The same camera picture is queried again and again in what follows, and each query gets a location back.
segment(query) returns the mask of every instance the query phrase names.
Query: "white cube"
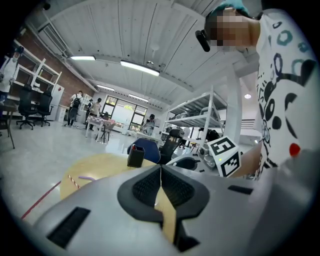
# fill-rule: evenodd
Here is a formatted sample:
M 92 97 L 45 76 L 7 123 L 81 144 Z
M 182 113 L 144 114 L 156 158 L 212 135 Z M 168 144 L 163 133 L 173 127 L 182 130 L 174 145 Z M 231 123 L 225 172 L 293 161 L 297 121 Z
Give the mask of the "white cube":
M 229 177 L 241 167 L 239 146 L 228 136 L 210 141 L 208 146 L 221 177 Z

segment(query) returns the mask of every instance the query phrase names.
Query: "black backpack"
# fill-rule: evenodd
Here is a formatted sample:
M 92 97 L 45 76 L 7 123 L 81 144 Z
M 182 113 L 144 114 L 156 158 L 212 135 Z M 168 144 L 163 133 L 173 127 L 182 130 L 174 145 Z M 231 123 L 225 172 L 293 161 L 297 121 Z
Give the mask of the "black backpack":
M 78 109 L 79 106 L 80 106 L 80 103 L 81 103 L 80 98 L 78 98 L 78 96 L 76 94 L 75 95 L 75 99 L 74 99 L 74 101 L 72 103 L 72 107 L 75 108 L 75 109 Z

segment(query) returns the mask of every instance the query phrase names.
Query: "red dot on shirt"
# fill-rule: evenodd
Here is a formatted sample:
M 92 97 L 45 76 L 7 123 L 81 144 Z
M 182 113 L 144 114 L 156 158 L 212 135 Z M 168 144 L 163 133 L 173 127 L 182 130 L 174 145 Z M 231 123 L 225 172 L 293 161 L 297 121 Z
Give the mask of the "red dot on shirt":
M 289 148 L 290 156 L 296 157 L 300 152 L 300 147 L 296 143 L 292 143 Z

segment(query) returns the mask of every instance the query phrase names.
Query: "forearm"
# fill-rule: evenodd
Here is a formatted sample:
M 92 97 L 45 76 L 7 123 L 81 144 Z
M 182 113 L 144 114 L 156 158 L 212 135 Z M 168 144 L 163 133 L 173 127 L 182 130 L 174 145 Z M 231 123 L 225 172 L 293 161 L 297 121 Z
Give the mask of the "forearm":
M 259 168 L 260 153 L 262 141 L 260 141 L 254 148 L 241 156 L 241 167 L 230 177 L 240 177 L 244 175 L 254 174 Z

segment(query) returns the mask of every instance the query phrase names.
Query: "red and white striped rope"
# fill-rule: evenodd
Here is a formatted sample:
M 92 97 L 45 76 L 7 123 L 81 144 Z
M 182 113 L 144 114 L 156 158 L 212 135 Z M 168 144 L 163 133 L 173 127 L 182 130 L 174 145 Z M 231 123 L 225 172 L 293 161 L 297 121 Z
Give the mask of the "red and white striped rope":
M 70 175 L 68 175 L 68 177 L 78 189 L 81 188 Z

